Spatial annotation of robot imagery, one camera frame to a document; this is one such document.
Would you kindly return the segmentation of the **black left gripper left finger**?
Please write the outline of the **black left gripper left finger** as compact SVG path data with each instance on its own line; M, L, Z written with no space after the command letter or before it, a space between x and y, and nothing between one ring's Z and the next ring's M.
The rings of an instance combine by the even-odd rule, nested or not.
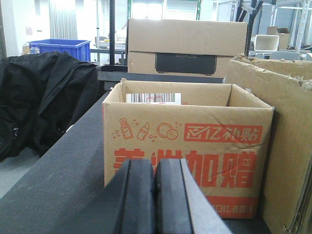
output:
M58 227L60 234L155 233L154 176L146 159L127 159L109 184Z

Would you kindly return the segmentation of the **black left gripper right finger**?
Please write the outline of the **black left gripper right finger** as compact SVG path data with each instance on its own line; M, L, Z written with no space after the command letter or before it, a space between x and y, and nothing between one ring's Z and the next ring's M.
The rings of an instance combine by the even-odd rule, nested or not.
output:
M158 234L230 234L184 159L163 159L156 171Z

